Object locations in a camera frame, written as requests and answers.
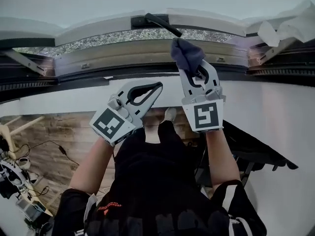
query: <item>towel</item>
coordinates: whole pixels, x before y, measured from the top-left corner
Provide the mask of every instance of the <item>towel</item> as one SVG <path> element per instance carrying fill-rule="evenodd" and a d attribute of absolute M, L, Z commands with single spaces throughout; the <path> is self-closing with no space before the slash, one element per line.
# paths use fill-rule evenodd
<path fill-rule="evenodd" d="M 178 69 L 185 70 L 193 76 L 198 75 L 197 68 L 205 58 L 203 50 L 182 38 L 173 38 L 171 57 Z"/>

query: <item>white sneaker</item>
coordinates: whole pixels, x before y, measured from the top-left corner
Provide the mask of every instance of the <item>white sneaker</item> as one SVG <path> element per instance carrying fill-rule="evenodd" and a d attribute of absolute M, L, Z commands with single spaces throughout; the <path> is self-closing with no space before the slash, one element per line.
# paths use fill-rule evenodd
<path fill-rule="evenodd" d="M 164 122 L 166 120 L 170 120 L 171 122 L 174 122 L 174 120 L 176 118 L 176 114 L 177 114 L 176 108 L 169 107 L 165 111 L 164 120 L 162 122 Z"/>

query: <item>white fabric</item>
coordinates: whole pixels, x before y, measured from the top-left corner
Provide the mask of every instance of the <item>white fabric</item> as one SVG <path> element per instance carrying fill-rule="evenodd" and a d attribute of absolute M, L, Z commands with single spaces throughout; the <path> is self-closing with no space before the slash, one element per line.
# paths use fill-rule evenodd
<path fill-rule="evenodd" d="M 232 220 L 230 220 L 230 223 L 228 225 L 228 235 L 229 236 L 234 236 L 234 230 L 233 230 L 233 223 Z"/>
<path fill-rule="evenodd" d="M 306 8 L 301 14 L 279 25 L 277 35 L 281 40 L 295 37 L 305 43 L 315 38 L 315 5 L 309 1 L 303 4 Z"/>
<path fill-rule="evenodd" d="M 87 207 L 85 208 L 83 222 L 85 222 L 85 220 L 88 218 L 89 211 L 91 210 L 92 205 L 94 205 L 96 202 L 97 202 L 97 197 L 95 196 L 95 194 L 92 194 L 89 197 L 89 200 L 88 200 L 88 203 L 87 203 Z"/>
<path fill-rule="evenodd" d="M 76 231 L 76 232 L 74 233 L 74 236 L 80 236 L 80 235 L 83 235 L 83 234 L 84 234 L 84 229 L 79 230 L 79 231 Z"/>
<path fill-rule="evenodd" d="M 226 188 L 226 193 L 225 193 L 225 198 L 223 200 L 222 203 L 222 207 L 228 212 L 228 210 L 230 209 L 230 205 L 232 202 L 232 199 L 234 197 L 234 193 L 235 193 L 235 189 L 236 189 L 237 185 L 229 185 Z"/>
<path fill-rule="evenodd" d="M 257 34 L 262 39 L 262 41 L 264 41 L 267 45 L 269 46 L 279 45 L 280 38 L 269 22 L 267 21 L 262 22 Z"/>
<path fill-rule="evenodd" d="M 247 233 L 247 236 L 252 236 L 252 231 L 247 221 L 244 218 L 240 218 L 240 217 L 237 217 L 236 219 L 239 220 L 243 224 L 245 231 Z"/>

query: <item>black shirt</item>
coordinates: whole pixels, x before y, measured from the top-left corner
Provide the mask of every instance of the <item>black shirt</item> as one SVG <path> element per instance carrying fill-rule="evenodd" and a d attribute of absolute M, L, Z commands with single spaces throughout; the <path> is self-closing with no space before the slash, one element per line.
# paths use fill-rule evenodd
<path fill-rule="evenodd" d="M 84 222 L 88 199 L 74 189 L 62 194 L 53 235 L 74 235 L 82 229 L 88 236 L 267 234 L 240 181 L 220 185 L 209 200 L 180 171 L 150 161 L 115 179 Z"/>

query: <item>leg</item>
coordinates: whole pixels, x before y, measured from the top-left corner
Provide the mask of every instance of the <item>leg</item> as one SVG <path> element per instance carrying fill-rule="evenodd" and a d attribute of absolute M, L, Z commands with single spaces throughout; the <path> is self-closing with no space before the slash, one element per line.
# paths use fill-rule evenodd
<path fill-rule="evenodd" d="M 118 153 L 121 150 L 128 150 L 130 148 L 133 148 L 132 146 L 139 146 L 139 144 L 144 143 L 146 141 L 146 133 L 144 131 L 144 128 L 139 128 L 136 130 L 135 133 L 133 133 L 131 136 L 127 137 L 123 144 L 121 145 Z"/>
<path fill-rule="evenodd" d="M 158 137 L 161 144 L 169 144 L 173 146 L 184 146 L 182 139 L 176 134 L 174 125 L 171 121 L 166 120 L 158 126 Z"/>

